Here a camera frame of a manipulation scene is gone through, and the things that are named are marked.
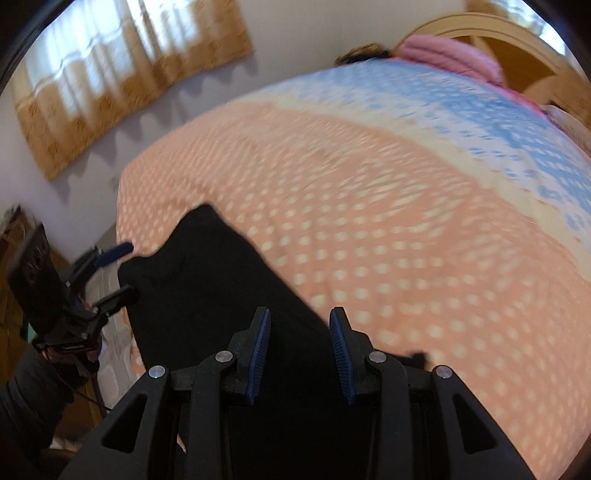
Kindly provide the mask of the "left forearm dark sleeve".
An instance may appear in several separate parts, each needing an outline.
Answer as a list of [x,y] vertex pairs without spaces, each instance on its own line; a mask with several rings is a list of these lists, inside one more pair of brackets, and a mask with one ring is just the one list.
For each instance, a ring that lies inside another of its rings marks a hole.
[[14,375],[1,387],[1,477],[57,479],[71,456],[50,445],[74,393],[90,377],[76,367],[52,363],[29,346]]

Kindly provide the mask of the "person's left hand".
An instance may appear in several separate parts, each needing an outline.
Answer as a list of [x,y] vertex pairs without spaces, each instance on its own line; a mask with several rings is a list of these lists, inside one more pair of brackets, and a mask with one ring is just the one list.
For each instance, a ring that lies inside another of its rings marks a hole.
[[99,351],[83,351],[76,353],[59,353],[52,348],[42,351],[43,357],[58,364],[73,365],[76,367],[80,375],[91,377],[96,374],[99,369]]

